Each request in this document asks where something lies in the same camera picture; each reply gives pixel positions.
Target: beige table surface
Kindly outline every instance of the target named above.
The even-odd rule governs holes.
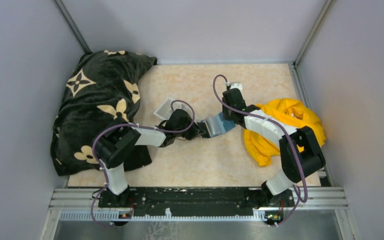
[[[287,64],[157,65],[139,82],[141,103],[135,122],[159,124],[161,120],[153,112],[167,97],[190,103],[200,119],[220,113],[222,105],[212,87],[217,74],[242,83],[247,105],[297,97]],[[218,94],[225,89],[220,78]],[[253,187],[261,186],[281,169],[279,156],[272,158],[270,166],[258,166],[245,149],[239,126],[210,139],[176,140],[165,148],[148,148],[153,162],[126,173],[132,187]],[[306,180],[309,186],[320,186],[317,173]],[[91,169],[70,176],[68,186],[99,187],[104,182],[103,173]]]

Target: yellow towel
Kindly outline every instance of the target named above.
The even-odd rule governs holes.
[[[306,108],[301,101],[283,98],[272,100],[267,104],[255,105],[282,123],[297,128],[310,127],[314,131],[318,144],[320,146],[325,144],[326,137],[319,117],[312,110]],[[281,154],[276,145],[253,131],[245,130],[243,140],[246,150],[260,167],[272,164],[271,156]]]

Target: gray wall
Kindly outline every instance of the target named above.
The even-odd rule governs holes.
[[[51,127],[82,50],[51,0],[0,0],[0,240],[39,237],[54,187]]]
[[[160,64],[295,60],[325,0],[63,0],[93,51]]]
[[[384,239],[384,1],[338,1],[300,71],[361,239]]]

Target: beige flower print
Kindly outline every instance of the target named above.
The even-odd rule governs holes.
[[[126,120],[126,122],[129,121],[127,119],[127,114],[125,113],[127,104],[124,98],[117,102],[117,106],[115,106],[115,108],[111,105],[98,105],[96,107],[107,114],[111,114],[114,119],[121,116],[124,120]]]
[[[127,90],[131,93],[131,99],[133,100],[133,103],[135,104],[139,99],[141,99],[141,96],[139,95],[139,88],[136,83],[131,84],[130,82],[124,80],[124,84],[127,88]]]
[[[73,76],[68,80],[65,86],[71,90],[73,97],[75,97],[80,90],[92,84],[96,84],[96,82],[90,80],[85,75],[85,73],[83,73],[83,68],[82,68],[75,76]]]
[[[98,164],[98,161],[95,159],[94,154],[92,153],[92,148],[88,145],[84,145],[80,148],[81,152],[74,153],[74,157],[77,160],[88,162],[89,164]]]
[[[106,53],[106,54],[108,54],[108,55],[114,55],[114,54],[116,54],[116,53],[119,53],[119,54],[121,54],[121,55],[126,54],[126,51],[108,51],[108,50],[105,50],[105,51],[103,51],[103,52]]]

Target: purple cable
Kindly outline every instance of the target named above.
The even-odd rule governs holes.
[[[93,156],[95,157],[95,159],[98,161],[99,163],[99,166],[100,168],[102,169],[103,171],[103,175],[105,176],[105,185],[103,186],[103,188],[101,190],[99,190],[99,192],[96,194],[96,197],[93,199],[92,201],[92,205],[90,207],[90,215],[92,217],[92,220],[94,223],[98,224],[99,226],[101,227],[104,227],[104,228],[112,228],[113,226],[110,225],[102,225],[100,224],[99,222],[97,222],[95,220],[95,217],[94,217],[94,204],[96,202],[96,200],[99,198],[99,196],[102,194],[102,192],[105,191],[105,189],[107,189],[108,187],[108,182],[109,182],[109,179],[108,179],[108,174],[107,174],[107,171],[105,171],[105,166],[104,164],[101,162],[101,160],[99,159],[97,153],[96,153],[96,146],[97,146],[97,143],[99,141],[100,138],[102,138],[102,136],[104,136],[105,134],[107,134],[109,131],[111,130],[114,130],[114,129],[118,129],[118,128],[121,128],[121,127],[131,127],[131,128],[140,128],[140,129],[148,129],[148,130],[155,130],[155,131],[159,131],[159,132],[163,132],[163,133],[169,133],[169,134],[178,134],[178,133],[183,133],[183,132],[186,132],[188,129],[190,129],[192,127],[192,125],[194,124],[194,120],[195,120],[195,111],[194,109],[192,108],[192,106],[183,101],[183,100],[174,100],[171,102],[171,105],[173,107],[173,103],[175,102],[179,102],[179,103],[184,103],[186,104],[190,110],[192,111],[192,121],[190,122],[189,126],[187,126],[185,129],[182,129],[182,130],[165,130],[165,129],[160,129],[160,128],[157,128],[157,127],[151,127],[151,126],[140,126],[140,125],[136,125],[136,124],[132,124],[132,123],[121,123],[121,124],[117,124],[117,125],[114,125],[114,126],[110,126],[109,128],[107,129],[104,129],[96,138],[95,140],[93,141],[93,144],[92,144],[92,154]]]
[[[214,94],[215,94],[215,97],[217,98],[217,100],[226,108],[228,108],[229,110],[233,111],[233,112],[236,112],[236,113],[239,113],[239,114],[243,114],[245,116],[251,116],[251,117],[255,117],[255,118],[259,118],[259,119],[262,119],[262,120],[265,120],[266,117],[263,117],[263,116],[260,116],[260,115],[256,115],[256,114],[253,114],[253,113],[249,113],[249,112],[246,112],[246,111],[241,111],[241,110],[237,110],[229,105],[227,105],[226,103],[224,103],[219,95],[217,94],[217,91],[216,91],[216,80],[218,77],[222,77],[224,78],[224,81],[226,83],[228,83],[228,79],[223,75],[223,74],[218,74],[214,77],[214,80],[212,81],[212,90],[214,91]],[[292,139],[291,137],[289,136],[288,132],[286,131],[286,129],[281,125],[279,124],[277,121],[271,119],[271,118],[268,118],[267,121],[273,123],[274,125],[276,125],[280,130],[282,130],[282,132],[284,133],[286,139],[287,139],[287,142],[290,146],[290,149],[292,151],[292,154],[293,154],[293,157],[295,158],[295,161],[296,161],[296,165],[298,167],[298,171],[299,171],[299,176],[301,177],[301,181],[302,181],[302,187],[304,188],[304,199],[301,198],[301,192],[299,190],[299,188],[297,189],[295,187],[295,185],[293,185],[293,189],[295,190],[295,193],[298,197],[296,203],[295,203],[295,206],[293,206],[292,210],[289,212],[289,214],[283,219],[283,221],[281,223],[279,223],[277,226],[280,226],[285,220],[287,220],[291,214],[295,211],[295,209],[297,208],[299,202],[307,202],[308,200],[308,189],[307,189],[307,182],[306,182],[306,177],[304,175],[304,170],[303,170],[303,167],[301,166],[301,162],[300,162],[300,159],[298,157],[298,153],[297,153],[297,150],[295,149],[295,146],[294,146],[294,143],[292,142]]]

